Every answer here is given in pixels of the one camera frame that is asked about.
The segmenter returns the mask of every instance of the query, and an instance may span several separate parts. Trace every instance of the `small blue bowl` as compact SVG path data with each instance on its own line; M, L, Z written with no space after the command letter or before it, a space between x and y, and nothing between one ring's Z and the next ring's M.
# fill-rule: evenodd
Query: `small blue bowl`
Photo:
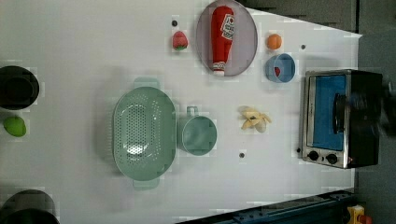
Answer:
M268 79L277 83L290 82L296 72L296 65L289 54L276 55L265 64L265 74Z

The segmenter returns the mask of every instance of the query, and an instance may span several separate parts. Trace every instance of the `toaster oven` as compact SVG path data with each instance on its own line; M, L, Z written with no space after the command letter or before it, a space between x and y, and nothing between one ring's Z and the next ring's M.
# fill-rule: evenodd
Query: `toaster oven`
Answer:
M307 72L303 160L339 168L378 164L382 75Z

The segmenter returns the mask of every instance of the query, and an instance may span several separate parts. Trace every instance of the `red ketchup bottle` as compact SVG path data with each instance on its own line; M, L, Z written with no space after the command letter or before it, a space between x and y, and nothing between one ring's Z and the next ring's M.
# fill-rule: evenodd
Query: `red ketchup bottle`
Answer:
M213 72L224 76L225 64L228 61L233 44L233 10L229 7L217 7L212 15L212 51Z

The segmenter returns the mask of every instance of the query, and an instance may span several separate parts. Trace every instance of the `green cup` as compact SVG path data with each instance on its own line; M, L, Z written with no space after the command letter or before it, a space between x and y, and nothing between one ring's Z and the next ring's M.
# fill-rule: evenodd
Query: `green cup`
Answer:
M195 156L202 156L212 150L218 139L215 123L198 115L198 107L187 106L187 117L177 124L177 145Z

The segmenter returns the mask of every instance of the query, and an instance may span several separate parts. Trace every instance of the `toaster oven handle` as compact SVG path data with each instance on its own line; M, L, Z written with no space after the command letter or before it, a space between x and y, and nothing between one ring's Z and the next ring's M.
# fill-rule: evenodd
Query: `toaster oven handle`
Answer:
M336 93L332 103L332 129L334 133L342 133L345 123L346 96Z

